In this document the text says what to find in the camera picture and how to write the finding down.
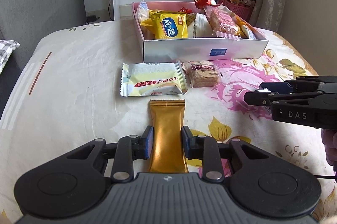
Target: plaid pillow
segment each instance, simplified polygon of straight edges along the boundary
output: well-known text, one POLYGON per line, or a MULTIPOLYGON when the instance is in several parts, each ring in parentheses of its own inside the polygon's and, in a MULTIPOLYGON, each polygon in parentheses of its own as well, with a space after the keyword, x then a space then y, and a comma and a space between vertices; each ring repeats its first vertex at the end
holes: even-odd
POLYGON ((9 56, 19 46, 20 44, 16 41, 0 40, 0 74, 5 67, 9 56))

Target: yellow snack bag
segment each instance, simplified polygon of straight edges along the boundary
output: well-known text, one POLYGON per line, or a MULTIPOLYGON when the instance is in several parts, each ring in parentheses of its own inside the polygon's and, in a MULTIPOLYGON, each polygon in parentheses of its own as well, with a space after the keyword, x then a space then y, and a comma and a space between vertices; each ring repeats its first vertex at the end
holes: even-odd
POLYGON ((156 28, 152 23, 151 17, 149 19, 146 19, 145 21, 142 21, 140 25, 146 27, 148 30, 150 30, 153 34, 156 35, 156 28))
POLYGON ((186 13, 150 11, 150 18, 140 23, 156 39, 188 38, 186 13))

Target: gold snack wrapper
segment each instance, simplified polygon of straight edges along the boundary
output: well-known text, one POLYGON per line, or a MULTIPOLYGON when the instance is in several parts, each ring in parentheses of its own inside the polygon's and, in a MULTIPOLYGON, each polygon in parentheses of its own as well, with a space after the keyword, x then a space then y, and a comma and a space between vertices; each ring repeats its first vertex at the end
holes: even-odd
POLYGON ((187 82, 180 62, 123 64, 123 97, 185 94, 187 82))
POLYGON ((187 173, 180 134, 185 100, 151 100, 150 111, 154 139, 149 172, 187 173))

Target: metal screw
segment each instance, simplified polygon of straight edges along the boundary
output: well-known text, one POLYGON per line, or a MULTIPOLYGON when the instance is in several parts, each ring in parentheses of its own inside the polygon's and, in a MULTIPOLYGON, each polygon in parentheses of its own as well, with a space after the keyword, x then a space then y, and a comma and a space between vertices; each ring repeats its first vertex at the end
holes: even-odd
POLYGON ((206 173, 206 178, 210 180, 219 180, 222 178, 222 174, 218 171, 209 171, 206 173))
POLYGON ((115 180, 126 180, 130 177, 130 175, 127 172, 116 172, 113 177, 115 180))

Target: pink flower pattern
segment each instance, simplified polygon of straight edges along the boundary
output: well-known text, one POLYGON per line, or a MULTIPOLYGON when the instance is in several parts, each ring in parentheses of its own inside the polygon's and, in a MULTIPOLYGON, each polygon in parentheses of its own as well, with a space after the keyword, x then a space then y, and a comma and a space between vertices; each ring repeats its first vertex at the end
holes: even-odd
POLYGON ((225 106, 242 114, 249 113, 251 119, 264 117, 271 119, 269 111, 262 106, 247 105, 243 96, 247 91, 254 91, 262 82, 279 82, 274 75, 266 75, 265 70, 258 70, 251 65, 245 65, 234 60, 214 61, 223 78, 207 96, 221 100, 225 106))

